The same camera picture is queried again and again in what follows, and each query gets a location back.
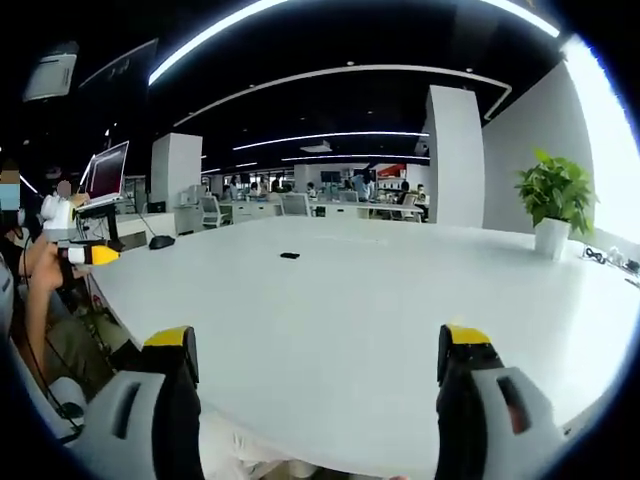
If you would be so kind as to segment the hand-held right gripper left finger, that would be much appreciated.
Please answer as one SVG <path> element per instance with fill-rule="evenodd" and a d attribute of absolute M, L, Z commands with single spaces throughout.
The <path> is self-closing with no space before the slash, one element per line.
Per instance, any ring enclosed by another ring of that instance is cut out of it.
<path fill-rule="evenodd" d="M 89 403 L 74 453 L 97 479 L 202 479 L 191 326 L 160 331 Z"/>

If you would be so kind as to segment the person's left hand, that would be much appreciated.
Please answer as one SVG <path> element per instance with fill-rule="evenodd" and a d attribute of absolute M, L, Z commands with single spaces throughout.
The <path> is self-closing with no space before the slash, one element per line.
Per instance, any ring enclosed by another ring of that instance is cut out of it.
<path fill-rule="evenodd" d="M 64 277 L 58 257 L 58 246 L 40 237 L 21 256 L 20 275 L 40 293 L 51 294 L 63 285 Z"/>

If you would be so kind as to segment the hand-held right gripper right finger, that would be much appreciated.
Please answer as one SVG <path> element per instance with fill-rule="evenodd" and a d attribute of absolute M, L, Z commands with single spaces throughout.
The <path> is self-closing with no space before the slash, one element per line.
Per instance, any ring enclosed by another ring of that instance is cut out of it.
<path fill-rule="evenodd" d="M 437 479 L 534 479 L 565 443 L 551 402 L 481 331 L 440 328 Z"/>

